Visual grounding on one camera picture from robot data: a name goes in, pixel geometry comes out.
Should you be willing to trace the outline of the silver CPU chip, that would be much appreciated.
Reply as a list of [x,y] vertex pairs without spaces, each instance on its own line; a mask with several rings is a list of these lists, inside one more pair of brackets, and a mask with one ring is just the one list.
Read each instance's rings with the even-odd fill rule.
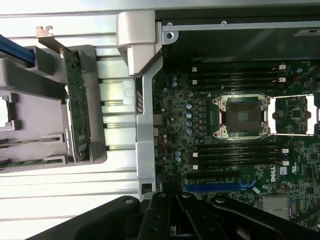
[[7,101],[0,97],[0,128],[9,122],[9,110]]

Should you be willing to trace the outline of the silver metal stop bracket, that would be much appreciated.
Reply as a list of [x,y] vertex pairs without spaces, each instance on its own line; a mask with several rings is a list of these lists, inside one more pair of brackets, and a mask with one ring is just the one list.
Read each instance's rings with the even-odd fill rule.
[[122,100],[126,106],[134,106],[136,104],[136,85],[134,80],[122,82]]

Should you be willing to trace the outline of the silver finned heat sink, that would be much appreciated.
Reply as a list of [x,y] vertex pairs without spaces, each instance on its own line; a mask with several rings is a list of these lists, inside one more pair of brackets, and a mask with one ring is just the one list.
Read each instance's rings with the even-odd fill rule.
[[290,200],[287,195],[265,195],[260,199],[260,208],[283,219],[291,218]]

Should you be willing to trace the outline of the CPU socket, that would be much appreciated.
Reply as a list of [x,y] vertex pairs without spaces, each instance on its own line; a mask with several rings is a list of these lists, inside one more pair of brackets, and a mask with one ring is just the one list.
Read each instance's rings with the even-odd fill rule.
[[212,100],[217,107],[217,130],[213,136],[224,141],[251,141],[270,135],[265,94],[221,95]]

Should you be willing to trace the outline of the green graphics card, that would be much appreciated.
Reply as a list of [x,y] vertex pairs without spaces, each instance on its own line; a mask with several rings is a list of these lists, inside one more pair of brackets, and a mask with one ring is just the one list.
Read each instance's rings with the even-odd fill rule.
[[58,53],[62,59],[66,73],[66,112],[68,122],[67,148],[74,161],[83,161],[89,155],[91,141],[88,100],[82,74],[79,52],[71,50],[57,41],[52,33],[52,26],[37,26],[38,42]]

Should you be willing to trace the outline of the green RAM stick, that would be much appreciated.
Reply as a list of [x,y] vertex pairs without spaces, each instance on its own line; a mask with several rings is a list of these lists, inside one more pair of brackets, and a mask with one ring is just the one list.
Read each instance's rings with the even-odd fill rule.
[[9,148],[11,146],[26,145],[33,143],[50,143],[50,142],[59,142],[59,138],[42,138],[34,140],[23,140],[23,141],[0,141],[0,149]]
[[25,166],[37,166],[37,165],[45,165],[45,164],[63,164],[62,159],[54,159],[54,160],[27,160],[27,161],[17,161],[17,162],[0,162],[0,169],[4,168],[14,168],[14,167],[25,167]]

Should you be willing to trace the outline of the black expansion slot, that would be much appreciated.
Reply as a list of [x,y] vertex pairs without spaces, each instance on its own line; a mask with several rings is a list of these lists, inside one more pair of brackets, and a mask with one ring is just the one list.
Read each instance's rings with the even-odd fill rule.
[[186,179],[214,179],[214,178],[234,178],[240,176],[241,173],[237,171],[231,172],[190,172],[186,174]]

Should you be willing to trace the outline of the silver PC case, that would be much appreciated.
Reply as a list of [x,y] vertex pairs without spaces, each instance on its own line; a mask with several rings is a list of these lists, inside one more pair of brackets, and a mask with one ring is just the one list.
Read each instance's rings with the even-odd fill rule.
[[[305,7],[250,7],[245,9],[181,9],[157,10],[155,20],[163,26],[180,25],[210,25],[226,21],[230,24],[242,23],[277,23],[277,22],[307,22],[320,21],[320,6]],[[276,61],[245,61],[245,62],[276,62]],[[165,65],[189,65],[191,63],[231,63],[231,62],[202,62],[186,57],[168,56],[162,48],[158,57],[149,65],[143,75],[137,78],[141,88],[137,92],[137,129],[136,153],[138,179],[142,194],[148,191],[183,191],[170,183],[159,189],[156,182],[156,164],[154,147],[154,113],[153,113],[153,80],[160,74]]]

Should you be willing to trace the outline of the dark metal cover plate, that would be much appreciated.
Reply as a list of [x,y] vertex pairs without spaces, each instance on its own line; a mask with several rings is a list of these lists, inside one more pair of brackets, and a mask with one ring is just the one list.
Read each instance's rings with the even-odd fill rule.
[[167,25],[162,46],[203,63],[320,59],[320,21]]

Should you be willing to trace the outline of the blue expansion slot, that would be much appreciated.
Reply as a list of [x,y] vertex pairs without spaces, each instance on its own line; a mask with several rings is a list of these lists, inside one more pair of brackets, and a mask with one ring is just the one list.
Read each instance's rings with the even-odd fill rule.
[[252,187],[252,184],[241,185],[239,183],[210,183],[210,184],[188,184],[184,188],[187,192],[232,192],[245,191]]

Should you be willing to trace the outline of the blue disk carrier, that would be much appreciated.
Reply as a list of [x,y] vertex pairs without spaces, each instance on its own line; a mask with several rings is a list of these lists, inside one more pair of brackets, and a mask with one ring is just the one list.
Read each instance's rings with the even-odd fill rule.
[[35,54],[32,50],[20,46],[0,34],[0,59],[1,58],[11,60],[24,68],[32,68],[35,66]]

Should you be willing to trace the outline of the black RAM slot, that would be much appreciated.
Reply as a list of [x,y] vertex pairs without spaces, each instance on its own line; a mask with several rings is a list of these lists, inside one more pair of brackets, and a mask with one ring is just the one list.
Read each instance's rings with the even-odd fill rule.
[[200,152],[222,150],[281,150],[287,148],[287,146],[280,145],[206,145],[194,147],[192,150],[194,152]]
[[193,159],[194,164],[198,165],[264,165],[281,164],[282,159],[278,158],[218,158],[218,159]]
[[281,156],[283,153],[278,151],[262,152],[193,152],[194,158],[220,158],[220,157],[274,157]]
[[203,72],[193,73],[193,78],[209,77],[269,77],[283,75],[283,71],[245,71],[245,72]]
[[278,70],[286,70],[287,65],[280,64],[274,67],[253,67],[253,66],[244,66],[244,67],[235,67],[235,66],[226,66],[226,67],[211,67],[211,68],[200,68],[200,67],[192,67],[192,73],[208,73],[208,72],[240,72],[240,71],[278,71]]
[[192,85],[200,84],[220,84],[220,83],[285,83],[287,81],[286,77],[276,77],[276,78],[212,78],[212,79],[193,79],[191,80]]
[[192,90],[195,92],[218,92],[218,91],[268,91],[284,88],[284,84],[258,84],[258,85],[195,85]]
[[202,172],[214,172],[214,171],[242,171],[242,170],[248,170],[253,167],[263,167],[264,165],[193,165],[192,170],[193,171],[202,171]]

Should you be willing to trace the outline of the grey parts rack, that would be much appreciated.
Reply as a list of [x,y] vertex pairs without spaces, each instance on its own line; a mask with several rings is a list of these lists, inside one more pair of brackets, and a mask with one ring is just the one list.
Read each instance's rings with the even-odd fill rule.
[[27,141],[59,138],[47,143],[29,143],[0,148],[0,162],[62,160],[33,166],[0,168],[0,173],[14,173],[77,165],[101,164],[106,161],[106,143],[98,81],[95,49],[91,45],[72,46],[78,51],[86,87],[90,144],[88,156],[75,162],[68,150],[66,72],[60,55],[49,48],[29,46],[35,66],[25,68],[0,58],[0,97],[7,101],[9,122],[0,127],[0,141]]

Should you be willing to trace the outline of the green Dell motherboard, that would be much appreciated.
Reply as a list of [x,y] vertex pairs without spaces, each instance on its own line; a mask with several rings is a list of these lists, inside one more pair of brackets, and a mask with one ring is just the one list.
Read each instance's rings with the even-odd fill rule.
[[[192,77],[192,67],[225,68],[276,67],[287,65],[278,76]],[[191,80],[286,78],[286,82],[245,82],[192,85]],[[193,86],[235,86],[284,84],[275,90],[194,91]],[[262,62],[167,64],[152,82],[153,134],[156,183],[160,190],[169,183],[179,190],[185,185],[239,183],[253,185],[244,191],[191,192],[204,201],[222,195],[246,203],[260,210],[263,196],[287,195],[291,217],[287,219],[320,232],[320,123],[314,136],[268,135],[256,140],[221,140],[213,136],[217,130],[217,106],[212,100],[221,95],[264,94],[269,97],[313,94],[320,108],[320,59],[280,60]],[[194,147],[212,145],[277,145],[280,150],[209,150],[193,151]],[[223,152],[281,152],[281,156],[255,157],[193,157],[199,153]],[[194,159],[276,158],[282,163],[263,164],[246,170],[193,171]],[[187,173],[239,172],[238,177],[186,179]]]

